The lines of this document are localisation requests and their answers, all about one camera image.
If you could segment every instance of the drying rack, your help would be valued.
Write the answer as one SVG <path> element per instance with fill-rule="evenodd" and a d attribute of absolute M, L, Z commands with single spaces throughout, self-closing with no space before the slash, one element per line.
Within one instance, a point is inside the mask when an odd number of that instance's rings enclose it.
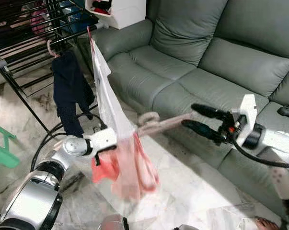
<path fill-rule="evenodd" d="M 65 11 L 66 9 L 71 9 L 71 7 L 74 8 L 73 11 Z M 71 20 L 71 17 L 83 14 L 87 16 Z M 0 61 L 5 60 L 8 64 L 0 69 L 0 74 L 47 133 L 49 133 L 49 129 L 30 107 L 26 99 L 50 86 L 53 82 L 30 94 L 26 93 L 26 89 L 52 78 L 51 69 L 49 68 L 49 73 L 23 85 L 19 85 L 15 78 L 22 76 L 26 71 L 30 72 L 51 63 L 54 57 L 47 50 L 46 42 L 49 39 L 53 41 L 50 43 L 50 47 L 57 53 L 72 46 L 77 46 L 88 71 L 93 77 L 90 64 L 77 42 L 77 37 L 86 33 L 87 30 L 84 28 L 83 30 L 75 31 L 72 26 L 80 23 L 89 23 L 90 29 L 94 30 L 96 29 L 94 24 L 97 22 L 98 19 L 94 15 L 72 1 L 0 1 L 0 25 L 4 25 L 0 26 Z"/>

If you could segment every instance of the pink hanger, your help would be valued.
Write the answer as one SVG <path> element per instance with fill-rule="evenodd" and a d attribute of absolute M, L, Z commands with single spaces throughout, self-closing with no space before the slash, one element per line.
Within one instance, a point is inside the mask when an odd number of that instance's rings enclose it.
<path fill-rule="evenodd" d="M 48 52 L 51 56 L 54 56 L 55 58 L 58 58 L 60 55 L 59 54 L 56 54 L 53 50 L 50 49 L 50 43 L 52 42 L 52 40 L 48 40 L 47 41 L 47 49 L 48 49 Z"/>

